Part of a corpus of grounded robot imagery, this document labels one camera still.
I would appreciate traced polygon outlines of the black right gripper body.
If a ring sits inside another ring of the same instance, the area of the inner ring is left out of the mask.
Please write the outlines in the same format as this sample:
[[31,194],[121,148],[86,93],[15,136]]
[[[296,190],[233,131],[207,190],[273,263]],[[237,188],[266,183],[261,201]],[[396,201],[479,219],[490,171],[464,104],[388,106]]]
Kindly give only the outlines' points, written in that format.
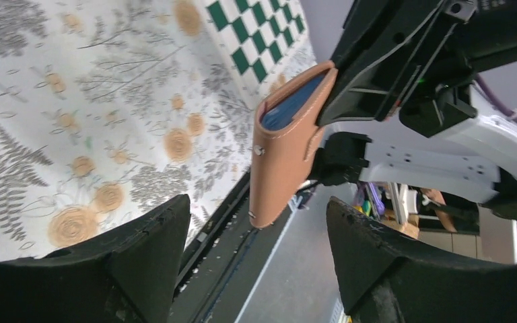
[[401,123],[433,137],[479,118],[469,86],[517,61],[517,1],[396,1],[393,40],[408,60],[395,90]]

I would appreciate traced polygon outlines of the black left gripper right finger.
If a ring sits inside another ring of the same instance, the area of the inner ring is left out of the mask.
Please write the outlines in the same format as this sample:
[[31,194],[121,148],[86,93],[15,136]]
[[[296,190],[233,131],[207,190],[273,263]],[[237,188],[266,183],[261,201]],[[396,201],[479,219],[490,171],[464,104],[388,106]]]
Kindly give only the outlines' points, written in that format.
[[517,264],[424,244],[337,197],[326,222],[341,301],[354,322],[517,322]]

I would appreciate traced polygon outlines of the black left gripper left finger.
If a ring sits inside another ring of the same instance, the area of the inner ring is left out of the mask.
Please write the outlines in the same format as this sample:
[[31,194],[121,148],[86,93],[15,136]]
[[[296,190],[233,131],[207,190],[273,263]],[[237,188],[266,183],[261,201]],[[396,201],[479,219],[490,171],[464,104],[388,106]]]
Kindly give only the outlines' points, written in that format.
[[190,220],[180,194],[44,258],[0,262],[0,322],[165,322]]

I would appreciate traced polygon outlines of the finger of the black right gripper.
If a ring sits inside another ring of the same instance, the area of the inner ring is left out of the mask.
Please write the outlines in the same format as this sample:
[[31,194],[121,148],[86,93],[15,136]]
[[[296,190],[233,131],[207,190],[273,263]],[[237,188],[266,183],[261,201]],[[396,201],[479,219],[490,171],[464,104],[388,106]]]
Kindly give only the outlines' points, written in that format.
[[457,24],[448,8],[448,1],[354,1],[318,125],[384,120],[407,102]]
[[333,133],[321,149],[317,180],[324,186],[356,183],[361,171],[370,164],[366,159],[366,146],[371,142],[367,135]]

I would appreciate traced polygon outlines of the blue credit card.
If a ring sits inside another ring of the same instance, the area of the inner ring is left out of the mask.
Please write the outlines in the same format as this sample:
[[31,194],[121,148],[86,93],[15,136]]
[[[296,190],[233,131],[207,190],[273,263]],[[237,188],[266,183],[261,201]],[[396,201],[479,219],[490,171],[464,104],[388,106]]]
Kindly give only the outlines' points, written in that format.
[[314,76],[304,85],[301,85],[294,93],[288,95],[278,105],[266,112],[261,119],[263,128],[268,131],[280,131],[288,126],[325,76],[326,73]]

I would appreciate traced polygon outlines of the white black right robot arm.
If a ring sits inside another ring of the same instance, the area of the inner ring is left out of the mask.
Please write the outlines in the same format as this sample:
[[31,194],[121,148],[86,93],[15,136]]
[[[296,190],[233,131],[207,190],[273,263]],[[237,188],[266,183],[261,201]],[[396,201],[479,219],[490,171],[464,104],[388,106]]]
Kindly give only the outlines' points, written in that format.
[[471,154],[338,132],[317,151],[311,178],[436,188],[517,220],[517,118],[474,106],[470,90],[480,72],[517,61],[517,1],[355,1],[331,59],[338,76],[319,125],[398,116]]

